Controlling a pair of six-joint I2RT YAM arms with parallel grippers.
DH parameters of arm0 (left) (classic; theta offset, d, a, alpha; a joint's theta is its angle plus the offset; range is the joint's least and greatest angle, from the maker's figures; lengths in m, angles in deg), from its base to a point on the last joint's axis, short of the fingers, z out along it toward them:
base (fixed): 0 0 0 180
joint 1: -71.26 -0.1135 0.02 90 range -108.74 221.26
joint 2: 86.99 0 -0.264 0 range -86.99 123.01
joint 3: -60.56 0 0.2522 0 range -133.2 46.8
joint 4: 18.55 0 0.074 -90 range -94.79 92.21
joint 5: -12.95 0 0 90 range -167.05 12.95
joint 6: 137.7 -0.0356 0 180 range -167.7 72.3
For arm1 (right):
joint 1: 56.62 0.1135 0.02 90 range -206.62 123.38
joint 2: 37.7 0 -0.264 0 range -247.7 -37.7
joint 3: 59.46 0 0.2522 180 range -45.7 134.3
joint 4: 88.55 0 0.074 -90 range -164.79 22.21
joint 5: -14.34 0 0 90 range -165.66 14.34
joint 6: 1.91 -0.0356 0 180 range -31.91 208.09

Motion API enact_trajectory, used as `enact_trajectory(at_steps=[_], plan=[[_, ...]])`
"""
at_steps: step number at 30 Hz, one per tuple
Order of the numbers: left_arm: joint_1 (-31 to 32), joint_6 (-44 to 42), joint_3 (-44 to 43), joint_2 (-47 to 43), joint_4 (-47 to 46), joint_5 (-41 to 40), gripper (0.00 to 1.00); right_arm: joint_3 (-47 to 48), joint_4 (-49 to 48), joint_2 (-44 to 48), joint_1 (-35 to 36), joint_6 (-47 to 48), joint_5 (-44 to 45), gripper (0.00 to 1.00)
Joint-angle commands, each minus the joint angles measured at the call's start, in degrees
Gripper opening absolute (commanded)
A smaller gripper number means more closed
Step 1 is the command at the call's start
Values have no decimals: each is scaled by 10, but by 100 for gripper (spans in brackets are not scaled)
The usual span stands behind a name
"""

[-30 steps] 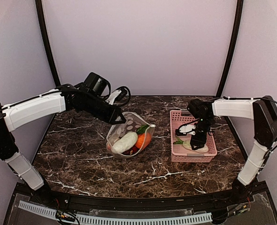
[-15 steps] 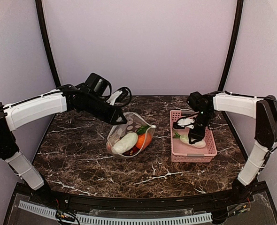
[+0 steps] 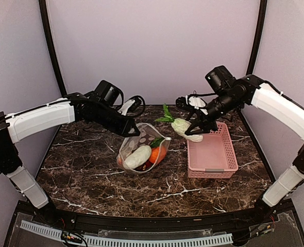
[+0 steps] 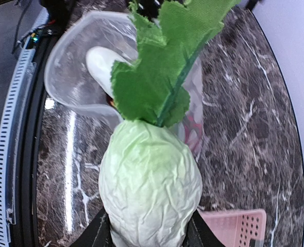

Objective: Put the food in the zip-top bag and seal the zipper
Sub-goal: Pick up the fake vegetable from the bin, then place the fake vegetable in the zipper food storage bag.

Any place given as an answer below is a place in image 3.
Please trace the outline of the green toy leaf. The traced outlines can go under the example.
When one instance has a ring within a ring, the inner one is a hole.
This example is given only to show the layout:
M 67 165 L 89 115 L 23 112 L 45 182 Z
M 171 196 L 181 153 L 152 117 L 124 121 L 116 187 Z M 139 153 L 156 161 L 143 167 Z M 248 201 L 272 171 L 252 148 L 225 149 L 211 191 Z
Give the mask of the green toy leaf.
M 164 138 L 163 137 L 160 137 L 160 138 L 155 138 L 154 140 L 152 140 L 149 144 L 149 146 L 151 148 L 156 148 L 156 147 L 159 147 L 160 144 L 164 141 Z

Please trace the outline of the dark purple toy onion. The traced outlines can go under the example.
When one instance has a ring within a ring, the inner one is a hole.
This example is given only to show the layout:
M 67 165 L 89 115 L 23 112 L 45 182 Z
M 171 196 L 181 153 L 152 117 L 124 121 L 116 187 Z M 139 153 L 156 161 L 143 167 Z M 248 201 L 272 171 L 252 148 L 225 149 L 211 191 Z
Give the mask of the dark purple toy onion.
M 152 166 L 151 163 L 145 163 L 137 168 L 138 171 L 148 170 Z

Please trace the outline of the orange toy fruit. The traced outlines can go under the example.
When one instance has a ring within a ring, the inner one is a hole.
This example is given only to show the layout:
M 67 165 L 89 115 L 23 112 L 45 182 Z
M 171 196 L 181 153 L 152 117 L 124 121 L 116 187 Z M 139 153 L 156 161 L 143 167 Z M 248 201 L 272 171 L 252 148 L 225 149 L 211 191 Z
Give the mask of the orange toy fruit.
M 167 149 L 165 147 L 155 147 L 151 150 L 151 155 L 148 159 L 152 164 L 159 164 L 166 156 Z

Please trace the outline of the white toy radish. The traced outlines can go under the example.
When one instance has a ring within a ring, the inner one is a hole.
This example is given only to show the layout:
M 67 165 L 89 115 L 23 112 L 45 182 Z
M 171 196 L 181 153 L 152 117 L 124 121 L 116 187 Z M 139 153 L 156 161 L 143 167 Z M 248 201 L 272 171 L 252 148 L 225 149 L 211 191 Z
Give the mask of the white toy radish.
M 126 169 L 135 169 L 143 165 L 151 155 L 151 147 L 148 145 L 142 145 L 130 154 L 124 161 L 124 167 Z

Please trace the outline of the pale green toy cabbage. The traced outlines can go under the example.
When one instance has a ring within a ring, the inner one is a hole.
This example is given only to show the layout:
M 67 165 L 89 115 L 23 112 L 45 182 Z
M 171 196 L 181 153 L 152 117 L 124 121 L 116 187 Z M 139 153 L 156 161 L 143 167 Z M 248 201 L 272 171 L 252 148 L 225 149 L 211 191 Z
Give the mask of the pale green toy cabbage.
M 191 125 L 187 120 L 184 120 L 182 118 L 174 118 L 166 104 L 163 105 L 163 111 L 164 111 L 164 116 L 157 118 L 155 121 L 156 122 L 167 122 L 171 124 L 171 127 L 173 130 L 180 136 L 184 137 L 186 140 L 195 142 L 195 143 L 200 143 L 203 141 L 203 136 L 199 134 L 194 134 L 194 135 L 186 135 L 185 132 L 188 130 L 189 126 Z

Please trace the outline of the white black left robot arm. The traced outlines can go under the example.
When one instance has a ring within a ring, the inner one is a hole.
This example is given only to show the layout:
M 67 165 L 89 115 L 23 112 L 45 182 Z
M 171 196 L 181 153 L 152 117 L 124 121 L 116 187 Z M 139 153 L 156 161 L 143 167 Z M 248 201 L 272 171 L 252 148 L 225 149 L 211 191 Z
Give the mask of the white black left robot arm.
M 122 115 L 99 99 L 73 93 L 18 113 L 0 112 L 0 174 L 5 175 L 36 208 L 48 224 L 60 220 L 59 212 L 23 165 L 15 144 L 49 128 L 85 120 L 122 137 L 140 135 L 134 118 Z

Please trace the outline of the clear zip top bag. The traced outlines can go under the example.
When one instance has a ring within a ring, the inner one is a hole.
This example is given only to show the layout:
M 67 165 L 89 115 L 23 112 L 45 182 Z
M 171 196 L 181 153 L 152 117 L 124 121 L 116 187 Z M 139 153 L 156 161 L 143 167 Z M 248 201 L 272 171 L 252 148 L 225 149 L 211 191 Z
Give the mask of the clear zip top bag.
M 124 139 L 117 165 L 128 174 L 143 174 L 159 165 L 167 155 L 170 137 L 162 135 L 149 123 L 139 123 L 139 136 Z

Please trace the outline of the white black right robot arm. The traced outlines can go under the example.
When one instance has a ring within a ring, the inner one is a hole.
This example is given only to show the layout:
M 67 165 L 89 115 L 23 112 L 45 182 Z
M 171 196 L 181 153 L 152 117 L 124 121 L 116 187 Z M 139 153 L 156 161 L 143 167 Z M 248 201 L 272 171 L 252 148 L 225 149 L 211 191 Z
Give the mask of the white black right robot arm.
M 304 109 L 275 89 L 268 81 L 248 75 L 240 79 L 220 77 L 215 72 L 206 75 L 206 80 L 217 95 L 206 103 L 200 94 L 189 94 L 176 99 L 176 107 L 195 114 L 196 119 L 185 134 L 205 134 L 216 131 L 216 120 L 245 104 L 263 110 L 293 130 L 304 142 Z M 250 219 L 261 223 L 293 189 L 304 183 L 304 144 L 292 165 L 264 192 L 250 211 Z

